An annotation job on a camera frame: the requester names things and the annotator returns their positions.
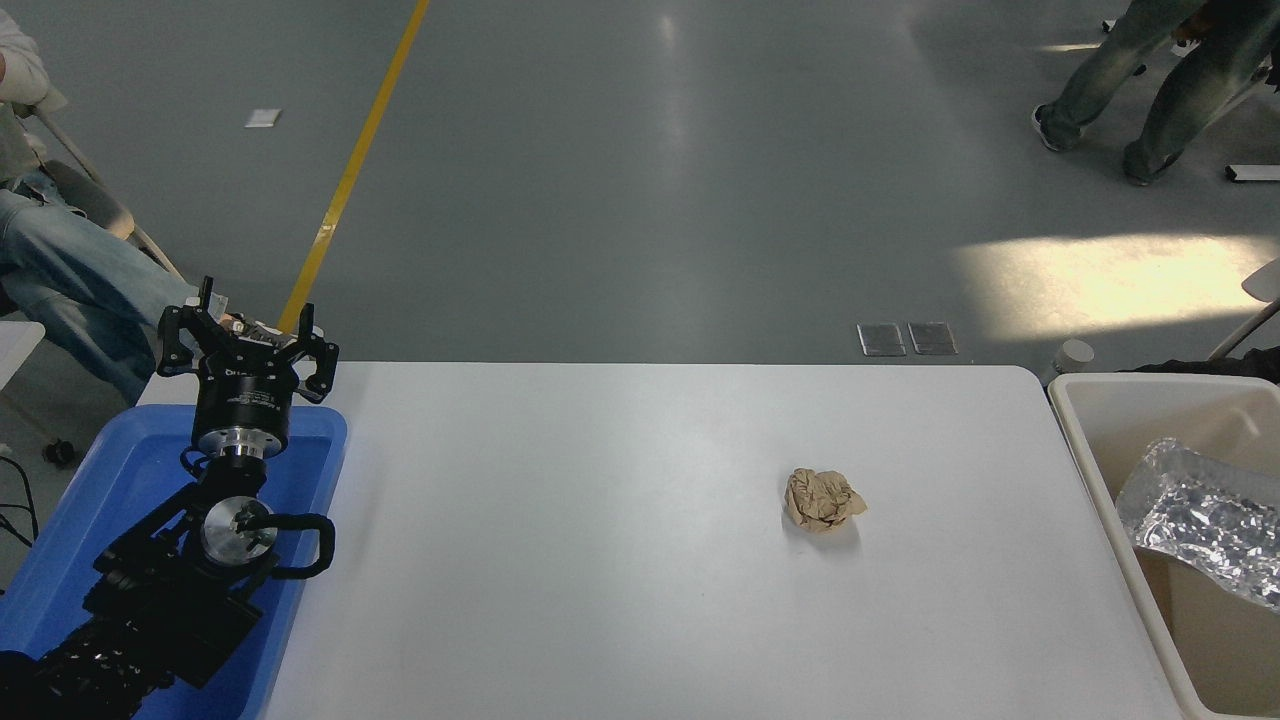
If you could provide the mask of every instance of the sneaker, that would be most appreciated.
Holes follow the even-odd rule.
[[[297,340],[297,337],[289,333],[280,332],[241,313],[232,313],[224,316],[219,324],[237,340],[269,345],[276,348],[284,347]]]
[[[1120,163],[1120,169],[1124,170],[1125,179],[1134,187],[1147,187],[1156,182],[1165,174],[1165,172],[1169,170],[1169,167],[1176,163],[1178,158],[1181,156],[1181,152],[1174,152],[1172,155],[1165,158],[1165,161],[1161,163],[1155,172],[1148,172],[1148,165],[1139,159],[1140,152],[1138,142],[1130,142],[1125,146],[1124,158]]]
[[[1036,128],[1036,135],[1041,136],[1041,142],[1044,143],[1044,147],[1048,147],[1053,152],[1062,152],[1068,147],[1057,145],[1044,135],[1044,126],[1041,124],[1041,114],[1044,111],[1044,108],[1048,108],[1048,105],[1037,105],[1036,110],[1032,111],[1032,127]]]

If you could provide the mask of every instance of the white bottle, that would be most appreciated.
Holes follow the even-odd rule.
[[[1089,363],[1093,363],[1093,348],[1083,340],[1071,338],[1057,348],[1053,361],[1041,373],[1041,386],[1048,387],[1059,375],[1079,373]]]

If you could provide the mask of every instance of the black wheel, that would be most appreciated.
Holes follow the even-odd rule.
[[[65,468],[76,459],[76,448],[70,442],[65,439],[55,439],[54,442],[45,446],[45,461],[51,462],[55,468]]]

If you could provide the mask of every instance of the person's leg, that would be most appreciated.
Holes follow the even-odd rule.
[[[77,302],[146,325],[197,292],[65,206],[9,191],[0,191],[0,268],[24,270]],[[220,316],[223,307],[214,310]]]
[[[1280,41],[1280,1],[1238,0],[1160,87],[1147,123],[1124,151],[1132,182],[1158,178],[1213,115],[1244,88]]]
[[[137,402],[156,366],[140,323],[67,297],[27,270],[6,273],[0,284],[27,318],[45,325],[50,342],[111,383],[127,404]]]
[[[1046,145],[1069,150],[1084,127],[1097,119],[1142,60],[1169,41],[1170,33],[1203,0],[1133,0],[1107,38],[1076,68],[1057,100],[1038,110]]]

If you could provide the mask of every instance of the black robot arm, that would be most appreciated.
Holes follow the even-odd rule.
[[[132,717],[145,697],[182,679],[197,688],[227,662],[262,611],[250,598],[269,579],[305,579],[333,562],[335,532],[324,515],[271,511],[257,500],[266,460],[288,445],[292,395],[320,402],[333,388],[338,346],[314,327],[308,304],[298,336],[237,336],[209,314],[212,281],[183,307],[165,309],[160,375],[198,373],[186,484],[118,537],[93,562],[84,597],[92,618],[40,660],[0,652],[5,717]],[[182,342],[187,331],[197,356]],[[293,364],[316,363],[300,383]],[[280,566],[278,533],[315,530],[319,557]]]

